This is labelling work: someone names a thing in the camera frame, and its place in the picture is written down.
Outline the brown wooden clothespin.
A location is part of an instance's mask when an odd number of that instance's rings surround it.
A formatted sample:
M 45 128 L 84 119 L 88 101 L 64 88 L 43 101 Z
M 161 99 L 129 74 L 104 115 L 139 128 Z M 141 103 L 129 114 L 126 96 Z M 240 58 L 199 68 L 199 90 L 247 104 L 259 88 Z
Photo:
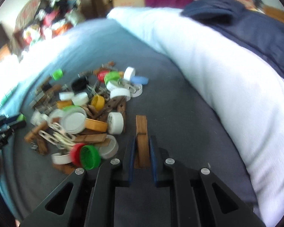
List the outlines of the brown wooden clothespin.
M 137 152 L 134 163 L 135 168 L 136 169 L 149 168 L 151 163 L 150 163 L 147 117 L 145 115 L 136 116 L 136 147 L 137 147 Z

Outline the red bottle cap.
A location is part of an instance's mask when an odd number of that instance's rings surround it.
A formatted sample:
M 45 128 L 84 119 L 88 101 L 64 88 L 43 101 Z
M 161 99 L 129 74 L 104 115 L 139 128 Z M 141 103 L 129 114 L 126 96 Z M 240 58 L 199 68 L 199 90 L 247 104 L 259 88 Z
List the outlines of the red bottle cap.
M 78 143 L 72 146 L 70 150 L 70 158 L 72 163 L 77 167 L 82 167 L 80 162 L 80 151 L 85 146 L 84 143 Z

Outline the clear plastic lid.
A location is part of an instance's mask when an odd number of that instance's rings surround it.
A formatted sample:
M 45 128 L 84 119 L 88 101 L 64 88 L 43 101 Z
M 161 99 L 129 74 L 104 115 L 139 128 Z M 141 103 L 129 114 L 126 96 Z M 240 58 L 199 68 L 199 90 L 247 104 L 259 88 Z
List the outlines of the clear plastic lid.
M 87 114 L 85 110 L 75 106 L 65 110 L 65 113 L 60 120 L 60 125 L 70 134 L 79 134 L 86 128 L 86 119 Z

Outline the navy blue blanket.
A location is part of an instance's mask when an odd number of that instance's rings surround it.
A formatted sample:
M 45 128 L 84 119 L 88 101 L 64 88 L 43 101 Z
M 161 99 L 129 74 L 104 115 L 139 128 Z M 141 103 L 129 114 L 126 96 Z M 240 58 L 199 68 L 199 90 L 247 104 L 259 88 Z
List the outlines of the navy blue blanket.
M 266 61 L 284 78 L 284 23 L 236 0 L 198 0 L 181 15 L 218 31 Z

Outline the white duvet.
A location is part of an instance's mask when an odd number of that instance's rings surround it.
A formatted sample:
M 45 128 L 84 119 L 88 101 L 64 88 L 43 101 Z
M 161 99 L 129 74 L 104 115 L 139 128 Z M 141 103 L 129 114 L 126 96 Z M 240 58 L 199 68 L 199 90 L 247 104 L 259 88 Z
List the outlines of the white duvet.
M 265 225 L 282 224 L 284 79 L 255 53 L 179 9 L 117 7 L 108 18 L 179 67 L 234 142 Z

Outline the black bottle cap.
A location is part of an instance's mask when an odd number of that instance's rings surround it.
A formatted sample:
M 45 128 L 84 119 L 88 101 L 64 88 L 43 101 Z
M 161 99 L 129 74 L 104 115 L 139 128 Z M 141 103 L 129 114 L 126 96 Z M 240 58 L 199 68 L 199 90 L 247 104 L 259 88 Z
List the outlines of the black bottle cap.
M 86 77 L 80 77 L 71 83 L 71 89 L 74 92 L 83 91 L 87 88 L 89 80 Z

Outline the orange bottle cap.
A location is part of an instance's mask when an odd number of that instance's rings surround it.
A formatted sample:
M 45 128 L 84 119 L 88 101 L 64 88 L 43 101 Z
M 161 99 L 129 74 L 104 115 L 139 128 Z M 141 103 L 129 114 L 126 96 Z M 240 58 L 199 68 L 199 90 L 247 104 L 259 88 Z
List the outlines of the orange bottle cap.
M 85 128 L 97 132 L 106 132 L 108 128 L 108 124 L 103 121 L 98 121 L 94 119 L 87 118 L 85 120 Z

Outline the white printed bottle cap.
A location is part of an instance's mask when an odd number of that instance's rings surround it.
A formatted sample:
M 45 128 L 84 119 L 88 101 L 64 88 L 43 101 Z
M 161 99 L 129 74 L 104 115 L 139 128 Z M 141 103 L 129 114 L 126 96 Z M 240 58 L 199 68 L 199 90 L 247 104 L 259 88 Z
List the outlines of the white printed bottle cap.
M 119 112 L 111 112 L 107 117 L 108 133 L 119 135 L 123 132 L 124 120 L 123 115 Z

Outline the small green bottle cap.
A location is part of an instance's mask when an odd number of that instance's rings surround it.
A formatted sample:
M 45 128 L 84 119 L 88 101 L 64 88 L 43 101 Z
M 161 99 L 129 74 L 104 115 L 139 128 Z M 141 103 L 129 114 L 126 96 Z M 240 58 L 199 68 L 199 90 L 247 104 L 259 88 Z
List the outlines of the small green bottle cap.
M 57 69 L 53 72 L 52 78 L 57 81 L 63 77 L 63 71 L 62 69 Z

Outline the cluttered chair pile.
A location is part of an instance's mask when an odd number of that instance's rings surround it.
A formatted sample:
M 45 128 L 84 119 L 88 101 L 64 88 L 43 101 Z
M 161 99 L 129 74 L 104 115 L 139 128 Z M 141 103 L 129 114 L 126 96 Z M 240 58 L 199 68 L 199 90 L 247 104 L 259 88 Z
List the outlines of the cluttered chair pile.
M 13 40 L 21 51 L 85 21 L 81 0 L 29 0 L 19 12 Z

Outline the light blue bottle cap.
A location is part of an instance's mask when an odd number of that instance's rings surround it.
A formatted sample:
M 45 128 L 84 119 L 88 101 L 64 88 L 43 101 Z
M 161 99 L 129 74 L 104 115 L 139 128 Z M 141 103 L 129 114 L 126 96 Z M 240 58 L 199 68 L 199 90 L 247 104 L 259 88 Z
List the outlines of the light blue bottle cap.
M 132 84 L 140 84 L 140 85 L 147 85 L 148 82 L 149 82 L 149 79 L 147 77 L 144 77 L 144 76 L 133 76 L 131 77 L 130 79 L 130 82 Z

